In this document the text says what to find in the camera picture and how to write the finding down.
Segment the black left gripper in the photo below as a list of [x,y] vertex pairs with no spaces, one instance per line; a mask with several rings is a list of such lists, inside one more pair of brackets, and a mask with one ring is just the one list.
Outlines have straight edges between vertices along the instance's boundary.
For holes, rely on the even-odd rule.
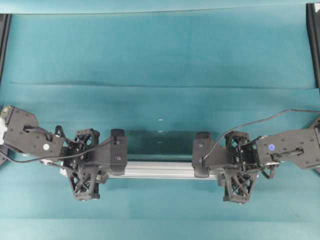
[[[99,144],[100,133],[92,128],[78,130],[74,140],[67,141],[64,151],[68,158],[63,159],[62,166],[66,171],[73,197],[79,201],[98,200],[99,183],[97,176],[101,173],[98,164],[91,161],[87,150]],[[110,143],[118,146],[124,144],[125,131],[120,128],[111,130]],[[110,174],[121,176],[125,174],[124,165],[112,165]]]

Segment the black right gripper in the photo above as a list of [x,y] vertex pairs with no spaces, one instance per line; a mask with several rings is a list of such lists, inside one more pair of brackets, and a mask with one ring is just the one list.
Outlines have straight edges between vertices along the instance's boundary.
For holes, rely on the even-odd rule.
[[[208,131],[200,131],[195,135],[196,140],[211,138]],[[259,173],[265,173],[265,168],[258,161],[256,141],[261,137],[250,139],[249,133],[232,130],[224,135],[228,164],[218,177],[218,183],[224,187],[225,202],[245,204],[250,201]],[[196,178],[208,178],[208,167],[195,167]]]

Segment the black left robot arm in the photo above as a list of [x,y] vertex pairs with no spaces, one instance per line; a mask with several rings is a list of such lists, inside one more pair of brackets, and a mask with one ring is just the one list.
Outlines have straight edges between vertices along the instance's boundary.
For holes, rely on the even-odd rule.
[[73,139],[62,126],[54,132],[40,127],[37,117],[8,105],[0,112],[0,144],[8,150],[31,156],[32,162],[57,167],[66,174],[73,197],[98,200],[99,185],[110,176],[122,176],[128,164],[128,141],[123,129],[112,129],[99,142],[92,128],[78,130]]

